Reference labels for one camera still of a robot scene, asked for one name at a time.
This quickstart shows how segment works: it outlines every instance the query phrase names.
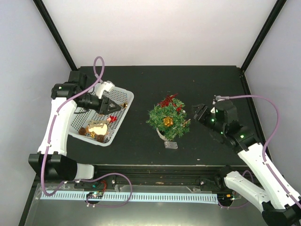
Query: silver tag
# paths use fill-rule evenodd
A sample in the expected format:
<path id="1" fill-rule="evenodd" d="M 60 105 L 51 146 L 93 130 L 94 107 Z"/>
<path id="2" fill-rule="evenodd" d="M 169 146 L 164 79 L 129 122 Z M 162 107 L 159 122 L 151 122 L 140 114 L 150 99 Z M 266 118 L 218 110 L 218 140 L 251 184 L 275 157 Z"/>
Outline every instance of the silver tag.
<path id="1" fill-rule="evenodd" d="M 165 141 L 164 142 L 165 148 L 171 148 L 171 149 L 178 149 L 178 144 L 177 142 L 173 141 Z"/>

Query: gray floor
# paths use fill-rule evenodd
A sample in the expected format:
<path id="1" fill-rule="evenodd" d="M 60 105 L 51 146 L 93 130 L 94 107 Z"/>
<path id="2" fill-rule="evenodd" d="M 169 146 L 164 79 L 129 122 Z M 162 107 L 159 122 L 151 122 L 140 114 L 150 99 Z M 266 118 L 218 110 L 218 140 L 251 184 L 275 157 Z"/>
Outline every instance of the gray floor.
<path id="1" fill-rule="evenodd" d="M 266 226 L 251 204 L 238 210 L 214 204 L 130 202 L 116 208 L 88 208 L 83 201 L 33 202 L 27 226 Z"/>

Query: black tabletop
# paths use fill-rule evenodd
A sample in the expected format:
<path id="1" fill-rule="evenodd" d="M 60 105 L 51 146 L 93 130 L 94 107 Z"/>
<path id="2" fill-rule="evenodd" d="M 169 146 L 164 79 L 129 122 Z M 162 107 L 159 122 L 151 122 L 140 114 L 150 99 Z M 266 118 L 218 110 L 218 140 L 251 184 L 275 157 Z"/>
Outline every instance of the black tabletop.
<path id="1" fill-rule="evenodd" d="M 95 80 L 91 66 L 81 67 L 89 82 Z M 78 163 L 113 165 L 246 165 L 232 150 L 214 141 L 209 131 L 193 121 L 192 105 L 212 106 L 214 95 L 243 95 L 239 69 L 235 66 L 108 66 L 103 80 L 134 93 L 112 144 L 101 147 L 69 136 L 67 156 Z M 148 111 L 166 97 L 177 98 L 191 118 L 190 132 L 176 138 L 178 149 L 166 149 L 157 132 L 146 123 Z M 254 129 L 245 99 L 235 100 L 240 122 Z"/>

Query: christmas wreath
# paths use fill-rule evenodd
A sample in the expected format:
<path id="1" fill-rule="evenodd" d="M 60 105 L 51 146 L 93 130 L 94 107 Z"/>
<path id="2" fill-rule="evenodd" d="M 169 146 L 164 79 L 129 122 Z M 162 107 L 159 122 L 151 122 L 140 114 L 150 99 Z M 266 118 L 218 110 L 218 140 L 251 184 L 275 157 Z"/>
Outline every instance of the christmas wreath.
<path id="1" fill-rule="evenodd" d="M 146 121 L 154 129 L 160 131 L 166 140 L 173 140 L 189 132 L 190 120 L 186 120 L 187 114 L 183 110 L 185 104 L 176 99 L 175 95 L 167 96 L 149 112 L 150 119 Z"/>

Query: perforated basket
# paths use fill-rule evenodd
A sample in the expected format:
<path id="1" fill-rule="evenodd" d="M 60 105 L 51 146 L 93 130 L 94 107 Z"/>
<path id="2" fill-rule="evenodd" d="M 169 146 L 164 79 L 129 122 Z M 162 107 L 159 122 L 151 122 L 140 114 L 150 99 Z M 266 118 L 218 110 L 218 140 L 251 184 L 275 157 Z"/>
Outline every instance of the perforated basket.
<path id="1" fill-rule="evenodd" d="M 99 85 L 100 84 L 97 84 L 95 86 L 95 90 L 97 90 Z M 105 91 L 103 94 L 105 96 L 107 96 L 108 98 L 110 98 L 111 100 L 113 100 L 118 105 L 121 105 L 121 104 L 124 104 L 125 102 L 127 102 L 127 108 L 126 109 L 122 108 L 120 111 L 111 113 L 109 115 L 100 116 L 94 110 L 89 110 L 86 113 L 80 113 L 80 112 L 85 112 L 86 110 L 81 107 L 78 107 L 75 110 L 75 113 L 80 113 L 80 114 L 73 114 L 73 117 L 71 119 L 72 123 L 69 128 L 69 134 L 71 136 L 76 137 L 80 140 L 92 143 L 94 145 L 109 146 L 112 143 L 124 117 L 126 116 L 128 110 L 131 106 L 131 103 L 134 99 L 134 94 L 130 91 L 127 91 L 127 90 L 119 88 L 119 87 L 113 87 L 111 92 Z M 104 139 L 103 143 L 96 141 L 96 138 L 91 138 L 91 136 L 89 134 L 87 134 L 85 136 L 79 134 L 79 129 L 81 127 L 86 128 L 86 126 L 88 125 L 90 120 L 96 120 L 96 121 L 106 120 L 110 115 L 116 116 L 117 120 L 114 122 L 111 122 L 109 124 L 108 134 L 105 135 L 105 139 Z"/>

